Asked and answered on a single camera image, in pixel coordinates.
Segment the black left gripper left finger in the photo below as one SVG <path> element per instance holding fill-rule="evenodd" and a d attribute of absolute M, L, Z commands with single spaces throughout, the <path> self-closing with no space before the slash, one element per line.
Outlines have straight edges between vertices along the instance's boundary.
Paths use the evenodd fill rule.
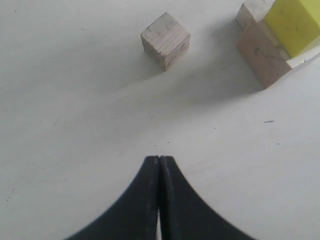
<path fill-rule="evenodd" d="M 160 158 L 147 156 L 115 203 L 70 240 L 155 240 Z"/>

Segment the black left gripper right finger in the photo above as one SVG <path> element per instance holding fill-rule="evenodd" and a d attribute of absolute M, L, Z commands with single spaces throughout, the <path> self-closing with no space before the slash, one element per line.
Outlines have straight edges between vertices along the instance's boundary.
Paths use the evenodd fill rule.
<path fill-rule="evenodd" d="M 252 240 L 192 188 L 172 156 L 160 157 L 158 208 L 163 240 Z"/>

